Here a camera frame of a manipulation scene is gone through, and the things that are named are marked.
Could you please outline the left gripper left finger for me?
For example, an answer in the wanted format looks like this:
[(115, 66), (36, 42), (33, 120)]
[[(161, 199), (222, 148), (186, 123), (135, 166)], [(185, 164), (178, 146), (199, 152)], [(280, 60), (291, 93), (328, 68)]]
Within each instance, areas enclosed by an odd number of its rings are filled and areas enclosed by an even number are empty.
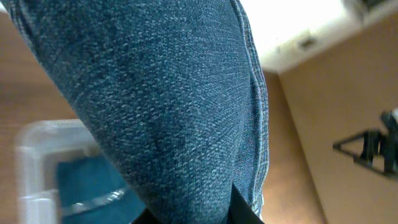
[(159, 224), (159, 221), (149, 209), (145, 209), (132, 224)]

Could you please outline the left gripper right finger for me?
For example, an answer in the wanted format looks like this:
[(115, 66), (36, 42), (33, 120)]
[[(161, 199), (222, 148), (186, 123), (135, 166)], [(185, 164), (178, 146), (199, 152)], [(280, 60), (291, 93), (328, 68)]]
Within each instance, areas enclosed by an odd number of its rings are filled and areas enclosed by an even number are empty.
[(263, 224), (233, 184), (228, 210), (228, 224)]

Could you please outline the teal garment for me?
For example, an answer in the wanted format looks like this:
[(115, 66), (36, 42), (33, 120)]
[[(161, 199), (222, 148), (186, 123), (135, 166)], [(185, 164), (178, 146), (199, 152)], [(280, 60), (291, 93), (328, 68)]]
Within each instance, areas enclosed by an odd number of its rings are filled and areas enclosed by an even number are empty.
[(132, 223), (144, 203), (103, 156), (57, 165), (62, 223)]

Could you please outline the dark blue jeans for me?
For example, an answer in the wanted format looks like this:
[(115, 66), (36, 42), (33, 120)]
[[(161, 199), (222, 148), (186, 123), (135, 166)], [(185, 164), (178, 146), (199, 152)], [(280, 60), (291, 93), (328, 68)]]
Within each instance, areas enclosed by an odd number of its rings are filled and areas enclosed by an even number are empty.
[(261, 219), (267, 87), (238, 0), (3, 0), (68, 104), (161, 223)]

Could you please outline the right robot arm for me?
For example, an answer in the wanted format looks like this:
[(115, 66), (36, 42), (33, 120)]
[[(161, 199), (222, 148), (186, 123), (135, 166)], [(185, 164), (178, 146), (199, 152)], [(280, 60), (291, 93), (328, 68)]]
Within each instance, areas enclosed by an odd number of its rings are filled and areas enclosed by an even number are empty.
[[(333, 143), (333, 149), (350, 156), (353, 162), (388, 179), (397, 181), (397, 108), (383, 111), (380, 120), (387, 129), (367, 129), (346, 139)], [(343, 146), (354, 141), (363, 140), (360, 154), (349, 152)]]

